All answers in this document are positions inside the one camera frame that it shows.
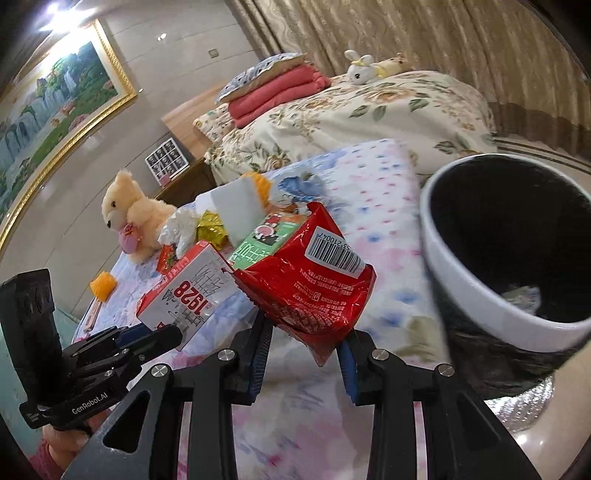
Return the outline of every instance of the pink floral sheet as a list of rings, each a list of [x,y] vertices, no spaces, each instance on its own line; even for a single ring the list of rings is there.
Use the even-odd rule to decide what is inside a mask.
[[[419,190],[407,148],[392,140],[371,141],[270,175],[302,166],[325,180],[328,211],[348,243],[375,267],[375,288],[356,327],[409,364],[433,368],[447,361],[443,329],[421,257]],[[199,211],[211,206],[209,194],[200,195],[195,203]],[[155,262],[153,258],[137,266],[125,255],[120,257],[112,270],[119,285],[102,306],[93,332],[137,323],[137,300],[159,278]],[[196,364],[227,346],[236,331],[250,325],[254,313],[252,303],[238,293],[216,310],[182,352],[169,352],[150,365],[165,362],[176,369]],[[75,339],[82,336],[80,331]],[[241,480],[357,480],[367,475],[373,407],[355,407],[350,402],[336,354],[319,368],[303,344],[274,330],[260,395],[253,406],[234,406],[232,411]],[[418,406],[415,412],[420,426]],[[417,432],[417,448],[422,452],[418,477],[426,478],[422,427]],[[187,434],[184,429],[180,479],[186,478]]]

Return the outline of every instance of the wooden bed frame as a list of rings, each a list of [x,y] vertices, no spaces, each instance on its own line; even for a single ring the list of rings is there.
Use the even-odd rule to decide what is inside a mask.
[[[226,82],[221,83],[200,93],[162,117],[162,121],[171,133],[197,161],[203,158],[205,152],[212,146],[212,142],[193,126],[193,122],[216,107],[215,98],[225,84]]]

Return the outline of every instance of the curtain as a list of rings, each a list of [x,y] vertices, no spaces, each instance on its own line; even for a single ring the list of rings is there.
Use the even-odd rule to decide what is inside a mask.
[[[499,134],[591,158],[591,95],[567,49],[517,0],[228,0],[264,56],[306,51],[330,76],[348,48],[477,88]]]

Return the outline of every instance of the pink blanket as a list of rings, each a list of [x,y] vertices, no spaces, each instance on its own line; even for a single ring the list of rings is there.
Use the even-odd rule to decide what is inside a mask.
[[[313,66],[304,64],[289,70],[270,82],[260,86],[245,96],[233,100],[228,105],[232,118],[240,118],[259,108],[263,103],[271,100],[275,95],[316,80],[322,74]]]
[[[287,90],[283,90],[282,92],[278,93],[277,95],[272,97],[270,100],[266,101],[261,106],[256,108],[254,111],[247,113],[246,115],[243,115],[240,118],[234,118],[234,123],[236,124],[236,127],[244,128],[250,122],[257,119],[263,113],[268,112],[269,110],[271,110],[273,107],[276,107],[277,105],[281,105],[282,103],[291,102],[292,100],[297,100],[298,98],[309,97],[310,95],[314,95],[318,92],[321,92],[322,90],[324,90],[325,88],[327,88],[329,86],[330,86],[330,80],[328,79],[328,77],[325,77],[324,75],[319,74],[319,77],[316,80],[314,80],[312,82],[305,83],[303,85],[298,85],[296,87],[288,88]]]

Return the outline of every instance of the human hand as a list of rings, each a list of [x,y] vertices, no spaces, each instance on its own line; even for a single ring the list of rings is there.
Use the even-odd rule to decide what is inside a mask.
[[[86,420],[86,424],[93,433],[98,430],[109,413],[111,411],[107,409]],[[43,439],[49,444],[49,454],[62,470],[66,470],[70,462],[82,450],[88,438],[88,435],[81,430],[60,432],[51,425],[43,427]]]

